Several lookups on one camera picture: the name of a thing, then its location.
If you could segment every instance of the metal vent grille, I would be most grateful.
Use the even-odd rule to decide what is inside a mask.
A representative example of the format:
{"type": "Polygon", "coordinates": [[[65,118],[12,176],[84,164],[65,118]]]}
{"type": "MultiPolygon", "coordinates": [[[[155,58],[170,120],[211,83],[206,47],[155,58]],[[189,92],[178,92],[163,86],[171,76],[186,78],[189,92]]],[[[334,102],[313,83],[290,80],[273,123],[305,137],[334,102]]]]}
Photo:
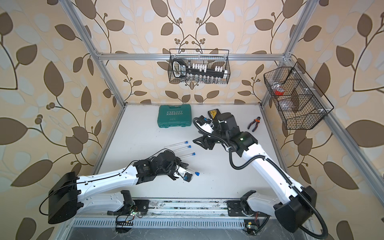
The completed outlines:
{"type": "MultiPolygon", "coordinates": [[[[243,229],[244,220],[241,219],[182,219],[182,218],[146,218],[135,219],[136,228],[223,228],[243,229]]],[[[114,218],[78,217],[73,227],[114,227],[114,218]]]]}

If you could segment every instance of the green tool case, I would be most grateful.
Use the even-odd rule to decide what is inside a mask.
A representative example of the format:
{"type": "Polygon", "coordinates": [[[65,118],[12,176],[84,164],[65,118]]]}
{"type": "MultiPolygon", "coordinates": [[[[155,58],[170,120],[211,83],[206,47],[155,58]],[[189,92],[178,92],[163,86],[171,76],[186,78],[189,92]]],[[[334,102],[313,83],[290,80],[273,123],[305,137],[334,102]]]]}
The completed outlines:
{"type": "Polygon", "coordinates": [[[159,127],[191,126],[191,105],[161,105],[157,124],[159,127]]]}

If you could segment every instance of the test tube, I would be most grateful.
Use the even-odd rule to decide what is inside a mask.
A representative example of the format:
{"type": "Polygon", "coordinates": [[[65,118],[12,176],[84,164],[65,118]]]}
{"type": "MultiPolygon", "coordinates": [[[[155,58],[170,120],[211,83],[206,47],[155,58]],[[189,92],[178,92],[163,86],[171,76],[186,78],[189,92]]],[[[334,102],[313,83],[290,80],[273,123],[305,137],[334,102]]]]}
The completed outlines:
{"type": "Polygon", "coordinates": [[[165,146],[165,148],[167,147],[173,147],[173,146],[177,146],[177,145],[181,145],[181,144],[187,144],[188,141],[185,141],[185,142],[179,142],[179,143],[175,143],[175,144],[172,144],[172,145],[168,145],[168,146],[165,146]]]}
{"type": "Polygon", "coordinates": [[[182,148],[179,148],[179,149],[176,149],[176,150],[173,150],[173,151],[176,152],[176,151],[180,151],[180,150],[183,150],[183,149],[186,149],[186,148],[191,148],[191,145],[188,145],[186,147],[182,147],[182,148]]]}
{"type": "Polygon", "coordinates": [[[189,156],[193,156],[193,155],[196,155],[196,153],[190,153],[190,154],[187,154],[187,155],[183,155],[183,156],[180,156],[178,158],[182,158],[182,157],[189,157],[189,156]]]}

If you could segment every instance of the pliers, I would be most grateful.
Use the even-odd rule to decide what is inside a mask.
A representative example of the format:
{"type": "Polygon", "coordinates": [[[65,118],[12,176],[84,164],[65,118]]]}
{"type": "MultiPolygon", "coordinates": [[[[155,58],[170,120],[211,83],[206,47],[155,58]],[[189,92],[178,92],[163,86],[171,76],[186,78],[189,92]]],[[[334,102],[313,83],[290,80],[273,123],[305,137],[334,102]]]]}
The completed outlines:
{"type": "Polygon", "coordinates": [[[255,125],[255,128],[252,130],[252,132],[256,131],[256,128],[259,126],[259,123],[260,123],[260,117],[257,117],[256,119],[254,119],[249,125],[248,125],[248,129],[251,128],[252,124],[256,123],[255,125]]]}

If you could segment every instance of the black plastic housing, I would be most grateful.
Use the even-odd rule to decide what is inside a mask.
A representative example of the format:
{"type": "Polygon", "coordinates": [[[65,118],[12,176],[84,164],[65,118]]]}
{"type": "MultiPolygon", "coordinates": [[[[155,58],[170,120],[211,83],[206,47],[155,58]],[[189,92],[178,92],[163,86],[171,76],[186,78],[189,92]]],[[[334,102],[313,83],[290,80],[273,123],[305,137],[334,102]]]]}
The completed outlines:
{"type": "Polygon", "coordinates": [[[48,223],[57,224],[75,216],[77,209],[82,207],[77,203],[76,173],[68,172],[49,191],[48,223]]]}
{"type": "MultiPolygon", "coordinates": [[[[304,188],[301,193],[313,207],[316,206],[317,193],[311,186],[304,188]]],[[[273,207],[277,220],[289,232],[295,232],[313,214],[299,195],[286,204],[276,204],[273,207]]]]}

